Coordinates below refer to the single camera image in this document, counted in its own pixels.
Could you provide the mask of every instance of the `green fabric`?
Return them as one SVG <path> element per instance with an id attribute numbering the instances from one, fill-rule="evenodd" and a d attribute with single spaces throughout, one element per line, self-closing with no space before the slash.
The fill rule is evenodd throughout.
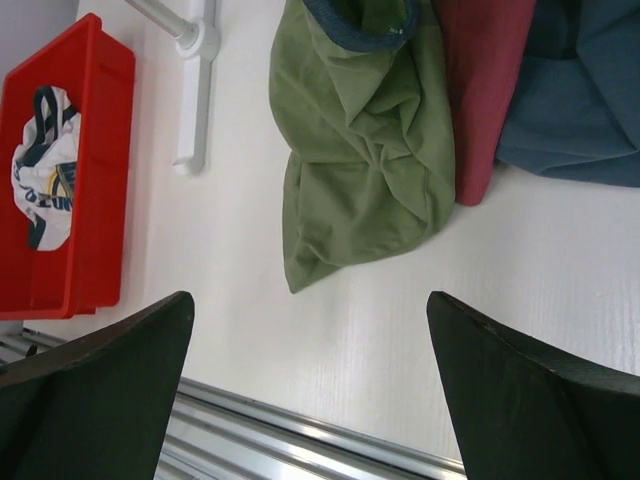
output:
<path id="1" fill-rule="evenodd" d="M 368 12 L 388 0 L 336 3 L 360 15 L 362 31 L 381 30 L 381 17 Z M 454 144 L 443 46 L 430 4 L 421 7 L 409 42 L 363 54 L 332 43 L 302 0 L 286 3 L 270 98 L 292 149 L 283 242 L 294 293 L 340 267 L 412 250 L 449 217 Z"/>

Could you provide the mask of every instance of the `red fabric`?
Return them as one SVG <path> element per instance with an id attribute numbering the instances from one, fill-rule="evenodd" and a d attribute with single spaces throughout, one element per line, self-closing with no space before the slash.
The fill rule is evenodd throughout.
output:
<path id="1" fill-rule="evenodd" d="M 456 141 L 456 201 L 477 205 L 491 180 L 536 0 L 433 0 L 444 38 Z"/>

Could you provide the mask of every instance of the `white wall mount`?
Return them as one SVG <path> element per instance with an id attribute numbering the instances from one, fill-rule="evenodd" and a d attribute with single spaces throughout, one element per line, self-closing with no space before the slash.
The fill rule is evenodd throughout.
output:
<path id="1" fill-rule="evenodd" d="M 184 59 L 178 156 L 173 168 L 183 175 L 195 175 L 205 164 L 211 67 L 220 51 L 220 33 L 213 26 L 215 0 L 189 0 L 189 21 L 159 0 L 125 1 L 169 33 Z"/>

